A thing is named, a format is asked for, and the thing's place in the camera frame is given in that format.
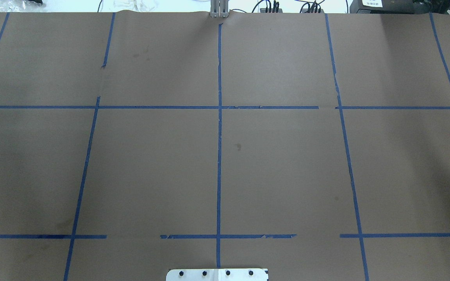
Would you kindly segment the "black computer box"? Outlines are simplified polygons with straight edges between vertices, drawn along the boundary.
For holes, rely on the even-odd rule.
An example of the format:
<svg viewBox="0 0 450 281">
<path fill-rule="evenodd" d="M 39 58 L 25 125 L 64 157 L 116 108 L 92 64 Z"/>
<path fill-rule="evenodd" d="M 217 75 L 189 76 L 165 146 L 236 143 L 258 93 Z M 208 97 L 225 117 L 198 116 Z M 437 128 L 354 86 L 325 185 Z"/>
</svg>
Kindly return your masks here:
<svg viewBox="0 0 450 281">
<path fill-rule="evenodd" d="M 412 0 L 353 0 L 350 14 L 414 14 Z"/>
</svg>

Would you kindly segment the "aluminium frame post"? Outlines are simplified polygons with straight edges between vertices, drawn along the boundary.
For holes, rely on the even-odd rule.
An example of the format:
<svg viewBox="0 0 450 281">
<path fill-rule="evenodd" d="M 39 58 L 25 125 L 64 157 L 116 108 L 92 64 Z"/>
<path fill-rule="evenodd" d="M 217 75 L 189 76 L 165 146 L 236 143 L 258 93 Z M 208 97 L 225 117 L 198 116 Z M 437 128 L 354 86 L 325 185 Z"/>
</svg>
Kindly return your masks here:
<svg viewBox="0 0 450 281">
<path fill-rule="evenodd" d="M 229 0 L 210 0 L 211 18 L 228 18 L 229 14 Z"/>
</svg>

